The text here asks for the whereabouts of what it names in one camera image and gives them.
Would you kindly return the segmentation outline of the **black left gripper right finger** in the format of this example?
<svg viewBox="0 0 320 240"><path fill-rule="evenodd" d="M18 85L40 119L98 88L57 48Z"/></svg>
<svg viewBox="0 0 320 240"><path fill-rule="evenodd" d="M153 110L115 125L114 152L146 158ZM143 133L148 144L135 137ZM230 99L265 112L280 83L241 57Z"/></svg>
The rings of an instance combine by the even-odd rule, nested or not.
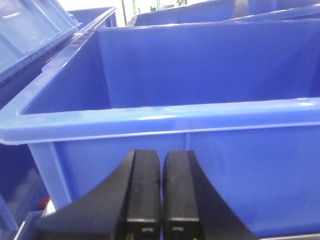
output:
<svg viewBox="0 0 320 240"><path fill-rule="evenodd" d="M202 170L194 151L170 150L163 177L165 240L256 240Z"/></svg>

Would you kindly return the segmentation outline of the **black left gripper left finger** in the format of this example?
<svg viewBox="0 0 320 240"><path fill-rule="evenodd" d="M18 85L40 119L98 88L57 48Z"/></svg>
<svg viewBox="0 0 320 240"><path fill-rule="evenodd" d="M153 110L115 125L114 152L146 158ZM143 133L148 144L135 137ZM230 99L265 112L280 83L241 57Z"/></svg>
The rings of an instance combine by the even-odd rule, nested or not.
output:
<svg viewBox="0 0 320 240"><path fill-rule="evenodd" d="M42 217L37 240L158 240L160 161L155 150L133 149L93 190Z"/></svg>

